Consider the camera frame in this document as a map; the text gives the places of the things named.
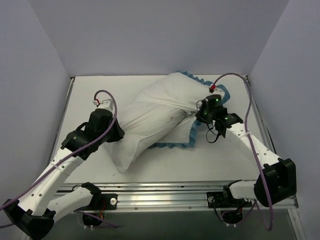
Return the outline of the white pillow insert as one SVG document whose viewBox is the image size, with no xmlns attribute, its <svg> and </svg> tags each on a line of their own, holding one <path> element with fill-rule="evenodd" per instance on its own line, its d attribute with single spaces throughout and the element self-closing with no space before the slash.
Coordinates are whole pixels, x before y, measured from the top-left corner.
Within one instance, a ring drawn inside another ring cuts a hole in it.
<svg viewBox="0 0 320 240">
<path fill-rule="evenodd" d="M 117 120 L 124 137 L 104 145 L 118 172 L 125 173 L 144 150 L 168 134 L 186 116 L 184 110 L 152 102 L 134 101 L 121 108 Z"/>
</svg>

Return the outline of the blue white houndstooth pillowcase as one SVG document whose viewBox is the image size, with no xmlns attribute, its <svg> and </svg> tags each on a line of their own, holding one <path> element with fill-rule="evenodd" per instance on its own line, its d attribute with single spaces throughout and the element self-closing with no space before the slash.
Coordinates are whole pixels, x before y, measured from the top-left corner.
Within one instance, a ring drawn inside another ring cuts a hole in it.
<svg viewBox="0 0 320 240">
<path fill-rule="evenodd" d="M 188 73 L 176 72 L 157 80 L 136 95 L 132 102 L 167 105 L 186 112 L 186 118 L 149 148 L 191 148 L 195 145 L 200 125 L 196 119 L 197 105 L 210 94 L 212 84 Z"/>
</svg>

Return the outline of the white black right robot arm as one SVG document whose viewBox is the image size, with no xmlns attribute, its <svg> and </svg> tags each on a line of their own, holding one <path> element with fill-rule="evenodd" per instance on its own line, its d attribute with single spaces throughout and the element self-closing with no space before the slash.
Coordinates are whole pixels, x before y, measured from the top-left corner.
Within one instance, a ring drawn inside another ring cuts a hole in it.
<svg viewBox="0 0 320 240">
<path fill-rule="evenodd" d="M 201 100 L 196 119 L 204 124 L 213 124 L 217 137 L 233 143 L 257 167 L 257 180 L 237 180 L 224 187 L 222 200 L 225 205 L 232 207 L 240 199 L 248 199 L 270 207 L 297 193 L 295 163 L 290 158 L 281 158 L 258 140 L 249 131 L 248 119 L 229 113 L 219 94 Z"/>
</svg>

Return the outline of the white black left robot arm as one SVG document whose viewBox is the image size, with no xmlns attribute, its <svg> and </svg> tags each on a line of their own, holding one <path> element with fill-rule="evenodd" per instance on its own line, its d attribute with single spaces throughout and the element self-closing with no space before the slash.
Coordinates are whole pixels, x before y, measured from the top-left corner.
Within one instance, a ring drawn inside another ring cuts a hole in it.
<svg viewBox="0 0 320 240">
<path fill-rule="evenodd" d="M 54 195 L 100 145 L 118 142 L 124 137 L 117 113 L 110 107 L 96 108 L 87 122 L 66 136 L 52 161 L 30 188 L 3 204 L 1 210 L 31 239 L 43 239 L 55 222 L 79 208 L 95 210 L 102 205 L 101 190 L 90 182 L 62 197 L 54 198 Z"/>
</svg>

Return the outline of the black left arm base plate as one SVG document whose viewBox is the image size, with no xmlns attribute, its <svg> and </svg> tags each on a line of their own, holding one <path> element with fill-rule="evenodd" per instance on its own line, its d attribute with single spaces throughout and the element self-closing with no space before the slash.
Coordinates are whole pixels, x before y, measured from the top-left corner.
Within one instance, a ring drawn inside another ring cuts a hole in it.
<svg viewBox="0 0 320 240">
<path fill-rule="evenodd" d="M 116 193 L 100 193 L 92 197 L 86 209 L 91 211 L 116 210 L 117 204 L 118 195 Z"/>
</svg>

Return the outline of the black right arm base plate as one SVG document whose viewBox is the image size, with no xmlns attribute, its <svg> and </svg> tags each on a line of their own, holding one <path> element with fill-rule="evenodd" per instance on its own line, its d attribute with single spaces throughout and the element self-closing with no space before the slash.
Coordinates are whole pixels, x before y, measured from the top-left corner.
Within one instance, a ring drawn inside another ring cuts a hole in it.
<svg viewBox="0 0 320 240">
<path fill-rule="evenodd" d="M 250 201 L 244 199 L 235 199 L 233 197 L 225 196 L 223 191 L 209 191 L 206 193 L 207 206 L 210 209 L 216 208 L 249 208 L 252 206 Z"/>
</svg>

